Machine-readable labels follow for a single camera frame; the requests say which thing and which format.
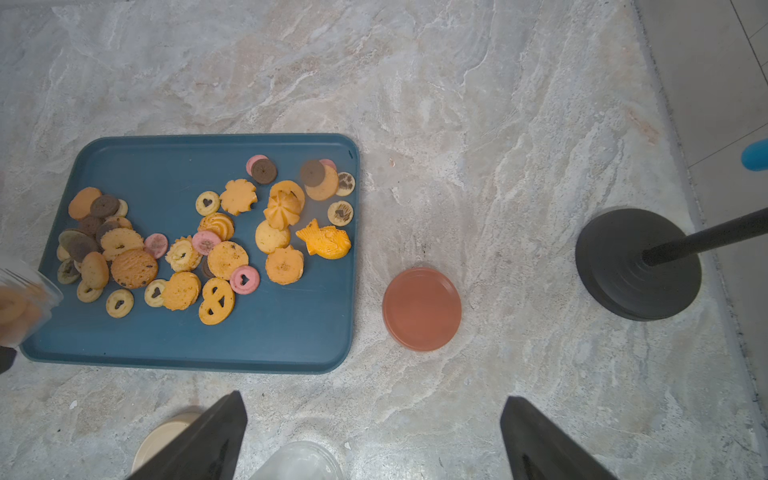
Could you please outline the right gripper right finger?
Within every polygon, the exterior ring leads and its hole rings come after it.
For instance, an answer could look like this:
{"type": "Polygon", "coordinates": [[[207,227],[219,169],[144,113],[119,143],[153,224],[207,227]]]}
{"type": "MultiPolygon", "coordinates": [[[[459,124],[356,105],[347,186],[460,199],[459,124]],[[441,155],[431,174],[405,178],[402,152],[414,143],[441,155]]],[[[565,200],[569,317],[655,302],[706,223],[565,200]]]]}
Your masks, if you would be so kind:
{"type": "Polygon", "coordinates": [[[616,477],[524,397],[510,396],[500,429],[512,476],[519,479],[616,477]]]}

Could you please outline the clear cookie jar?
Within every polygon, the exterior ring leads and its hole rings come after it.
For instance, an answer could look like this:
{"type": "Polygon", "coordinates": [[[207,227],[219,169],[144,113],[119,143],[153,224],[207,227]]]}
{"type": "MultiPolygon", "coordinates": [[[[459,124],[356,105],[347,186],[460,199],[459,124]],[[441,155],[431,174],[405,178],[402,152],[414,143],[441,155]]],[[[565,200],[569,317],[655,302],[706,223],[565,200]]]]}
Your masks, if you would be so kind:
{"type": "Polygon", "coordinates": [[[310,441],[288,443],[271,455],[250,480],[341,480],[344,474],[335,457],[310,441]]]}

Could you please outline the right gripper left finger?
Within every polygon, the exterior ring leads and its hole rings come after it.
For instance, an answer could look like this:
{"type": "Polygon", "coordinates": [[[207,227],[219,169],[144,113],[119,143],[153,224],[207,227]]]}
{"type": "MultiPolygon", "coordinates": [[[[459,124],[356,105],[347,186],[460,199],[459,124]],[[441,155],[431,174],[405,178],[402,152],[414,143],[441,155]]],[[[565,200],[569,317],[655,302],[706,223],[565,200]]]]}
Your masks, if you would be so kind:
{"type": "Polygon", "coordinates": [[[247,423],[241,393],[232,391],[129,479],[233,479],[247,423]]]}

